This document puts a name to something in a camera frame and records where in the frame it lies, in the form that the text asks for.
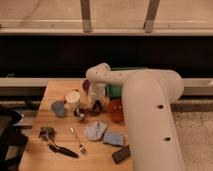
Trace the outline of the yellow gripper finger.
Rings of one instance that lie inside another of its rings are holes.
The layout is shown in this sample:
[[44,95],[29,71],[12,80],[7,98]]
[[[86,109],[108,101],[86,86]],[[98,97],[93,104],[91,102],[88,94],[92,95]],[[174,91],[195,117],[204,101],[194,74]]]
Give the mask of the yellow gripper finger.
[[110,98],[108,96],[105,96],[103,99],[103,108],[106,109],[108,103],[110,102]]

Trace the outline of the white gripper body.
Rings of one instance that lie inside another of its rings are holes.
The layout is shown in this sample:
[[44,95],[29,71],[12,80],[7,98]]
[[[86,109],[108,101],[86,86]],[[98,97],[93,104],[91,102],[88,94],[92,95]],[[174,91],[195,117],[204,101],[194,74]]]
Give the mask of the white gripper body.
[[97,100],[103,102],[105,100],[105,85],[91,83],[88,95],[92,102],[95,102]]

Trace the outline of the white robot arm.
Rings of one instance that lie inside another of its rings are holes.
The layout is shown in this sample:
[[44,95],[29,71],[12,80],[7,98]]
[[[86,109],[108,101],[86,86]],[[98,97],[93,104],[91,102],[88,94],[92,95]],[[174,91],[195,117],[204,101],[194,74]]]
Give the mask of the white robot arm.
[[172,70],[113,71],[106,63],[86,72],[89,91],[97,95],[107,84],[122,87],[122,106],[134,171],[185,171],[170,105],[184,91]]

